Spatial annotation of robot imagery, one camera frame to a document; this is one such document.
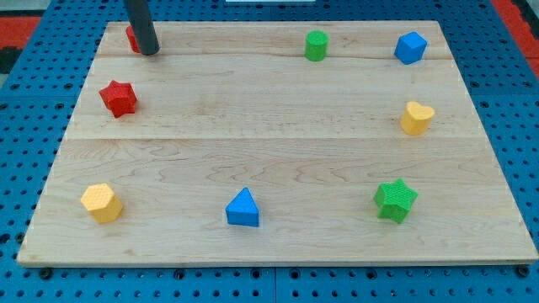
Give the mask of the black cylindrical robot arm rod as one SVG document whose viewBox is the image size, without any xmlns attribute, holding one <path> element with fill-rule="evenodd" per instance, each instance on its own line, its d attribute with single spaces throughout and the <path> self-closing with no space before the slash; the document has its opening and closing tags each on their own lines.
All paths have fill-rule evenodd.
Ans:
<svg viewBox="0 0 539 303">
<path fill-rule="evenodd" d="M 160 45 L 147 0 L 124 0 L 123 3 L 130 22 L 125 32 L 131 49 L 144 56 L 157 54 Z"/>
</svg>

